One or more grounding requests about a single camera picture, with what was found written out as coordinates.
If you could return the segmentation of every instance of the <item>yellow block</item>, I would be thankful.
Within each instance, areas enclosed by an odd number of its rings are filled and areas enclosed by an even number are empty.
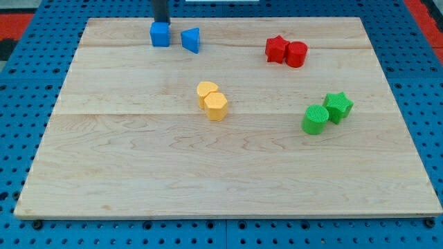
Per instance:
[[[204,108],[205,103],[204,99],[208,96],[209,93],[218,92],[219,86],[212,82],[200,82],[197,86],[197,95],[199,96],[199,107]]]
[[[204,99],[204,105],[211,121],[221,121],[228,114],[228,100],[223,93],[209,93]]]

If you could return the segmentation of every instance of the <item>red surface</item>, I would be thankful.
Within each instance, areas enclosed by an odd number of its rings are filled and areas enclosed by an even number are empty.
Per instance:
[[[420,0],[404,0],[404,3],[443,64],[443,33],[438,30],[437,23],[429,15],[428,8]]]
[[[307,53],[307,45],[301,41],[291,42],[287,46],[286,64],[295,68],[303,66]]]
[[[0,14],[0,41],[20,40],[34,14]]]
[[[283,63],[286,56],[286,47],[289,41],[283,39],[281,36],[269,38],[266,40],[266,49],[264,53],[268,55],[268,62]]]

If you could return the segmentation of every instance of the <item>wood grain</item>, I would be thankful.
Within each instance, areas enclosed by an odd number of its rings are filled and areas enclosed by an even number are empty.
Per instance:
[[[30,169],[20,219],[299,219],[436,216],[431,182],[358,18],[90,19]],[[199,26],[198,55],[179,32]],[[304,67],[265,61],[266,38],[309,45]],[[211,122],[196,87],[216,82]],[[319,136],[310,104],[354,109]]]

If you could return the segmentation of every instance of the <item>plastic block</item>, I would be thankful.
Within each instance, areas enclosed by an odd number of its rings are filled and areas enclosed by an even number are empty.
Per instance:
[[[194,53],[199,53],[200,28],[191,28],[181,32],[181,45]]]
[[[209,120],[221,121],[228,114],[228,100],[223,93],[209,93],[204,102]]]
[[[291,42],[287,46],[286,64],[294,68],[303,66],[307,54],[307,45],[301,41]]]
[[[213,82],[200,82],[197,86],[197,95],[199,96],[199,107],[201,109],[205,108],[205,98],[209,93],[218,92],[219,86]]]
[[[283,39],[279,35],[275,38],[267,39],[264,53],[268,56],[268,62],[283,63],[288,44],[289,41]]]
[[[151,41],[153,46],[168,47],[171,34],[169,32],[169,23],[153,22],[151,25]]]
[[[325,107],[314,104],[306,109],[305,117],[302,121],[302,129],[308,134],[318,135],[323,132],[329,113]]]
[[[329,120],[338,125],[342,118],[346,118],[354,106],[354,103],[349,100],[344,92],[326,95],[323,106],[329,112]]]

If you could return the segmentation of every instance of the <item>blue block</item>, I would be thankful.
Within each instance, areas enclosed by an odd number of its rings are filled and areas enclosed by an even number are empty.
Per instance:
[[[181,45],[194,53],[199,53],[200,28],[191,28],[181,32]]]
[[[151,25],[151,41],[153,46],[168,47],[171,39],[169,23],[153,22]]]

